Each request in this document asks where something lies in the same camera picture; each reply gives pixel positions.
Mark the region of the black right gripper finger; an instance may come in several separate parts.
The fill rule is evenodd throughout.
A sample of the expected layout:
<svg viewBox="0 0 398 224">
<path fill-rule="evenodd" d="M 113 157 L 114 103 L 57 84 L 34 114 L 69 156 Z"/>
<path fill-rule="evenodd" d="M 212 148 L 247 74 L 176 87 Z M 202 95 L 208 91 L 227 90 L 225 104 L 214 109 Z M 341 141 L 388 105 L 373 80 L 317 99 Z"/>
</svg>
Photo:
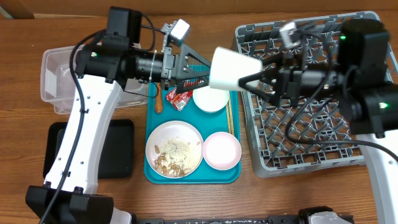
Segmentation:
<svg viewBox="0 0 398 224">
<path fill-rule="evenodd" d="M 257 72 L 255 74 L 240 78 L 238 80 L 238 86 L 260 97 L 262 100 L 265 100 L 272 105 L 278 105 L 280 103 L 280 98 L 278 97 L 277 93 L 266 93 L 259 87 L 260 82 L 271 85 L 271 80 L 275 78 L 278 73 L 278 70 L 264 70 L 261 72 Z"/>
<path fill-rule="evenodd" d="M 287 59 L 287 55 L 283 52 L 279 52 L 275 55 L 272 55 L 268 58 L 265 58 L 262 61 L 263 66 L 268 66 L 271 64 L 276 64 L 276 67 L 282 67 L 285 64 L 285 60 Z"/>
</svg>

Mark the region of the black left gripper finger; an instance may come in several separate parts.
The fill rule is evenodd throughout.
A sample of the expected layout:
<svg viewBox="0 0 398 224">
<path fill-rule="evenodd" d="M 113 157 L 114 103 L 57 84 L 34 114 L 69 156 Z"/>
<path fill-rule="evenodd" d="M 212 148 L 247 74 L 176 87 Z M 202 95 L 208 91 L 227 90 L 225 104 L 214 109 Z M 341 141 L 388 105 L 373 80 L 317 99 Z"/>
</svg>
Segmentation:
<svg viewBox="0 0 398 224">
<path fill-rule="evenodd" d="M 211 62 L 209 60 L 205 59 L 196 51 L 194 51 L 191 47 L 185 44 L 181 45 L 180 58 L 183 68 L 190 68 L 194 65 L 204 65 L 208 68 L 211 67 Z"/>
<path fill-rule="evenodd" d="M 204 75 L 176 75 L 176 93 L 185 93 L 209 85 L 209 74 Z"/>
</svg>

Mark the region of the white bowl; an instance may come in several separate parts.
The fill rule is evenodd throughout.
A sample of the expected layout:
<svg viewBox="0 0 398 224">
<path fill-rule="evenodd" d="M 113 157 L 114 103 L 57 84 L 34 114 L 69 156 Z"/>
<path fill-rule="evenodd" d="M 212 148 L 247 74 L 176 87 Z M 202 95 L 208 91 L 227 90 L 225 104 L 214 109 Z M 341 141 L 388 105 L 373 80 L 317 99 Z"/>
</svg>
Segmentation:
<svg viewBox="0 0 398 224">
<path fill-rule="evenodd" d="M 229 101 L 229 91 L 218 90 L 205 86 L 193 91 L 193 101 L 206 113 L 222 110 Z"/>
</svg>

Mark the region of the white paper cup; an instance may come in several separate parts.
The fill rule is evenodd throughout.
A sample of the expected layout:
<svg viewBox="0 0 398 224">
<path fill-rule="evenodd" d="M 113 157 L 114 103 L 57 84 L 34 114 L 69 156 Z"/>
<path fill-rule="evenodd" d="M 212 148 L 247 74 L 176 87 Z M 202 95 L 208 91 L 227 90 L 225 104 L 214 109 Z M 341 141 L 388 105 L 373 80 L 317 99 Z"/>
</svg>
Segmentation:
<svg viewBox="0 0 398 224">
<path fill-rule="evenodd" d="M 211 62 L 209 86 L 219 90 L 244 91 L 239 86 L 239 79 L 259 73 L 262 68 L 259 59 L 217 47 Z"/>
</svg>

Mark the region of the pink small bowl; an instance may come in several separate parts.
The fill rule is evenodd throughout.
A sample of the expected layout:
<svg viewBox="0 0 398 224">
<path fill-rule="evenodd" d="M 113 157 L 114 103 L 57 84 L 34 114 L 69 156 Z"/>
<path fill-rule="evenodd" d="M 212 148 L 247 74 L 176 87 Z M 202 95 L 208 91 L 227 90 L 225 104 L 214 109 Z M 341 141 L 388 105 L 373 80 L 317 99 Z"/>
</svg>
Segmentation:
<svg viewBox="0 0 398 224">
<path fill-rule="evenodd" d="M 241 159 L 239 140 L 230 133 L 217 132 L 208 136 L 203 145 L 203 158 L 216 170 L 230 170 Z"/>
</svg>

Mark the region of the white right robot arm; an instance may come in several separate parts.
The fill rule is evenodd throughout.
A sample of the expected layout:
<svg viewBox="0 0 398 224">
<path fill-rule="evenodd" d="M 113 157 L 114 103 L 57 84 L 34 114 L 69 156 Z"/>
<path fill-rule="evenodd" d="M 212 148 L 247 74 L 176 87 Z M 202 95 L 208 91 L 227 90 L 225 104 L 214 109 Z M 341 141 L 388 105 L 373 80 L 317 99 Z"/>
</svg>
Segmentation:
<svg viewBox="0 0 398 224">
<path fill-rule="evenodd" d="M 321 39 L 325 63 L 309 65 L 306 53 L 284 53 L 262 62 L 263 71 L 238 80 L 239 87 L 279 106 L 283 99 L 299 118 L 313 100 L 336 99 L 349 122 L 371 178 L 380 223 L 397 222 L 397 85 L 386 77 L 389 33 L 382 22 L 352 19 L 341 25 L 338 52 Z"/>
</svg>

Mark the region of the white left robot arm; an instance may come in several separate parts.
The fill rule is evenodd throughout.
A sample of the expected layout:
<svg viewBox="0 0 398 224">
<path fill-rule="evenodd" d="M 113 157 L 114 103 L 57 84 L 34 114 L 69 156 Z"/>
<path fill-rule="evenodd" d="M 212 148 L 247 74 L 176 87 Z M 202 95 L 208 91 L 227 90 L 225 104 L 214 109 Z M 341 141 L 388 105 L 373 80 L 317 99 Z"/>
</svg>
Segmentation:
<svg viewBox="0 0 398 224">
<path fill-rule="evenodd" d="M 75 96 L 60 149 L 43 186 L 31 185 L 25 201 L 41 223 L 134 223 L 136 216 L 117 209 L 111 197 L 98 195 L 98 169 L 109 123 L 127 81 L 170 83 L 177 93 L 209 83 L 188 59 L 209 61 L 183 43 L 190 26 L 165 24 L 161 53 L 140 49 L 140 11 L 111 7 L 107 27 L 76 44 L 69 59 Z"/>
</svg>

